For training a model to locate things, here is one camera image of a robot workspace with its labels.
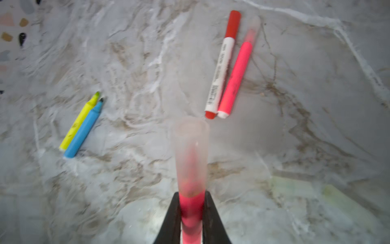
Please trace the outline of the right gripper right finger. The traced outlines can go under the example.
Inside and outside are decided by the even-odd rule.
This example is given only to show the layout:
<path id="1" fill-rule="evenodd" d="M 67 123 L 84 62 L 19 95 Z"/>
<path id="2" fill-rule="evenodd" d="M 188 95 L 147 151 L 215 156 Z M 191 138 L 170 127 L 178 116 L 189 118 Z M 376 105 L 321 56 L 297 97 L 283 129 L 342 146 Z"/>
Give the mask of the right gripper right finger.
<path id="1" fill-rule="evenodd" d="M 202 217 L 203 244 L 231 244 L 209 191 L 205 192 Z"/>

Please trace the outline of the bright pink highlighter pen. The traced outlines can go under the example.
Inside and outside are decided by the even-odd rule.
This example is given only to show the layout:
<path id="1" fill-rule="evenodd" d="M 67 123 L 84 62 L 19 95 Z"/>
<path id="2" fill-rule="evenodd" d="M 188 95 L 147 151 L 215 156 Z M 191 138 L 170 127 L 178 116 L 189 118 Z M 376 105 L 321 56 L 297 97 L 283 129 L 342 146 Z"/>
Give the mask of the bright pink highlighter pen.
<path id="1" fill-rule="evenodd" d="M 253 43 L 256 40 L 257 31 L 249 30 L 245 36 L 245 41 L 240 47 L 237 59 L 232 69 L 228 85 L 221 100 L 217 116 L 226 119 L 233 108 L 241 81 L 244 77 L 247 64 L 253 49 Z"/>

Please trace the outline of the yellow highlighter pen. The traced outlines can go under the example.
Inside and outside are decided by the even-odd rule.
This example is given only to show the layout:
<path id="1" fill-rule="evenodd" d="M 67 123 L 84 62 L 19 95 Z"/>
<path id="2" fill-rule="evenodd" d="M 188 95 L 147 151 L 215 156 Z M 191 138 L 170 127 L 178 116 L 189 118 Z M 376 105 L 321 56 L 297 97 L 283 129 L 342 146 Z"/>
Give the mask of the yellow highlighter pen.
<path id="1" fill-rule="evenodd" d="M 75 137 L 76 133 L 78 132 L 79 128 L 81 127 L 82 123 L 86 119 L 89 112 L 96 106 L 97 101 L 100 97 L 100 92 L 96 92 L 92 98 L 84 105 L 80 113 L 78 114 L 75 122 L 73 123 L 72 127 L 68 131 L 67 135 L 65 136 L 64 140 L 62 141 L 59 149 L 61 151 L 67 150 L 68 146 L 72 142 L 73 138 Z"/>

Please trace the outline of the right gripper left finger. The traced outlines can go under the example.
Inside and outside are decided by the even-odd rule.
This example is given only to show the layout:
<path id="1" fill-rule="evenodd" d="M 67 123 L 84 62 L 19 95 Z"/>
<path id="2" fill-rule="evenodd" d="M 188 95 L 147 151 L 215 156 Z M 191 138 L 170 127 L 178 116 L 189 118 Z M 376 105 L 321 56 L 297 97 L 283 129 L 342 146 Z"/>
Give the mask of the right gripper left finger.
<path id="1" fill-rule="evenodd" d="M 174 193 L 154 244 L 180 244 L 181 209 L 179 193 Z"/>

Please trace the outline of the red pen cap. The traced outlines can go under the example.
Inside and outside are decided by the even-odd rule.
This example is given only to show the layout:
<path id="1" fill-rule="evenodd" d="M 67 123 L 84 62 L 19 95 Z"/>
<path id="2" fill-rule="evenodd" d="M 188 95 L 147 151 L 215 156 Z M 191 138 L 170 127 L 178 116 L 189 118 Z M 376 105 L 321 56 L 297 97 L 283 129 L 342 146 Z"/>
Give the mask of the red pen cap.
<path id="1" fill-rule="evenodd" d="M 240 26 L 241 13 L 239 11 L 233 10 L 230 12 L 225 38 L 236 39 L 236 35 Z"/>

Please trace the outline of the blue green pen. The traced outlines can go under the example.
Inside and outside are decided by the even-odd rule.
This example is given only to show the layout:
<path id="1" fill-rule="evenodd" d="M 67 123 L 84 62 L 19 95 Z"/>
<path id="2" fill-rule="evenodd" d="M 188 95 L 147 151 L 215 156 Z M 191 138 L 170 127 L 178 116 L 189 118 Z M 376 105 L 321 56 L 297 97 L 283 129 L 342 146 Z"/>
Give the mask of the blue green pen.
<path id="1" fill-rule="evenodd" d="M 78 132 L 73 138 L 72 142 L 68 146 L 67 150 L 64 153 L 65 158 L 74 158 L 80 149 L 81 145 L 87 138 L 89 132 L 97 121 L 98 117 L 101 114 L 102 107 L 104 103 L 104 98 L 100 98 L 96 106 L 88 113 L 87 117 L 81 124 Z"/>

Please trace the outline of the white pen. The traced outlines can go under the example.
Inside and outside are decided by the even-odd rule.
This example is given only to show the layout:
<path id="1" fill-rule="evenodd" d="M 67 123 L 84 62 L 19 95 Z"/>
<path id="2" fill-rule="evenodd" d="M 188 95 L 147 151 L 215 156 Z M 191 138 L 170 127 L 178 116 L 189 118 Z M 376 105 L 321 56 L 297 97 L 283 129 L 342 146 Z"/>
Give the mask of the white pen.
<path id="1" fill-rule="evenodd" d="M 218 112 L 234 44 L 232 37 L 226 37 L 222 42 L 205 107 L 205 117 L 209 120 L 213 120 Z"/>

